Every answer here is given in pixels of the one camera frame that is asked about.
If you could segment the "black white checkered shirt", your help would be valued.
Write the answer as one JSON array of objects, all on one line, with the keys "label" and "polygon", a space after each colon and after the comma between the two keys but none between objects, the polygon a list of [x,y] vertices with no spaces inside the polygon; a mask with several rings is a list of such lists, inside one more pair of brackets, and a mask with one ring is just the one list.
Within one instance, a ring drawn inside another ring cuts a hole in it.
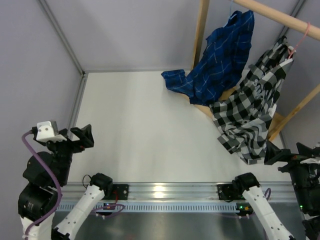
[{"label": "black white checkered shirt", "polygon": [[287,37],[277,42],[250,65],[249,72],[226,100],[209,106],[218,141],[230,154],[248,165],[265,159],[269,127],[276,113],[283,82],[294,63]]}]

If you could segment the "pink wire hanger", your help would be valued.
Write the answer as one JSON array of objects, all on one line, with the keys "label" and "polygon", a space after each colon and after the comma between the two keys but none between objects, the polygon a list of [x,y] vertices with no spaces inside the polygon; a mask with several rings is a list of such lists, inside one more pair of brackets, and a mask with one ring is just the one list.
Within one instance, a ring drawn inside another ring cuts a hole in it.
[{"label": "pink wire hanger", "polygon": [[304,41],[304,39],[306,38],[306,36],[308,35],[309,31],[310,31],[310,27],[311,27],[311,23],[307,22],[307,27],[305,29],[304,35],[303,37],[299,40],[299,42],[295,45],[294,48],[292,49],[288,49],[288,59],[291,59],[294,55],[294,53],[296,53],[297,48],[299,47],[299,45]]}]

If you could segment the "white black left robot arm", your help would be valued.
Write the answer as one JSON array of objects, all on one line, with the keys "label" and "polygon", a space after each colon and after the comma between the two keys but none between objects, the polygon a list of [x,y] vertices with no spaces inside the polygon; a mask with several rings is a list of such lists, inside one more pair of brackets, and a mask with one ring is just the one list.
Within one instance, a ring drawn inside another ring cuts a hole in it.
[{"label": "white black left robot arm", "polygon": [[[78,139],[71,140],[68,132]],[[90,178],[77,204],[56,227],[53,218],[68,183],[73,155],[95,144],[92,125],[59,130],[55,121],[37,123],[21,137],[32,156],[22,176],[28,181],[18,197],[24,240],[73,240],[96,204],[113,195],[113,179],[103,173]]]}]

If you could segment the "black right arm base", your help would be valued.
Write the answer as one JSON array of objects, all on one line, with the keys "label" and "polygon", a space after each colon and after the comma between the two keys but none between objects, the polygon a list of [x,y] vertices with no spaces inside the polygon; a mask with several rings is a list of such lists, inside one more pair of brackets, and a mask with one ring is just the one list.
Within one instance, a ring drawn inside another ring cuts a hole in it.
[{"label": "black right arm base", "polygon": [[243,188],[242,186],[237,186],[236,184],[232,183],[224,183],[217,185],[217,193],[219,200],[225,201],[227,203],[244,200],[244,190],[245,188]]}]

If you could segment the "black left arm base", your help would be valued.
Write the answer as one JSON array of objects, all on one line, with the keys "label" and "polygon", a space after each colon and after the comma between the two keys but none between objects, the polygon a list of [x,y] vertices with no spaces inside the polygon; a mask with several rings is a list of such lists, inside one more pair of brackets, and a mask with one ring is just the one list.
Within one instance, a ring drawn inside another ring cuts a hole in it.
[{"label": "black left arm base", "polygon": [[105,196],[103,200],[106,201],[126,201],[129,195],[129,185],[122,183],[114,183],[112,190],[108,196]]}]

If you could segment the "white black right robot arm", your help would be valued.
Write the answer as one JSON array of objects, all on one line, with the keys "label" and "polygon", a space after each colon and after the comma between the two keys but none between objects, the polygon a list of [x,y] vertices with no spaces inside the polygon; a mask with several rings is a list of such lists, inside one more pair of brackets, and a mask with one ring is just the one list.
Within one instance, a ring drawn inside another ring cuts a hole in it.
[{"label": "white black right robot arm", "polygon": [[[320,238],[320,147],[309,148],[296,144],[298,153],[279,149],[267,142],[266,165],[284,162],[279,167],[282,173],[289,173],[300,211],[309,215],[302,221],[305,236],[309,240]],[[253,173],[238,175],[232,181],[231,194],[248,202],[270,240],[293,240],[294,236],[282,224],[271,207],[268,197]]]}]

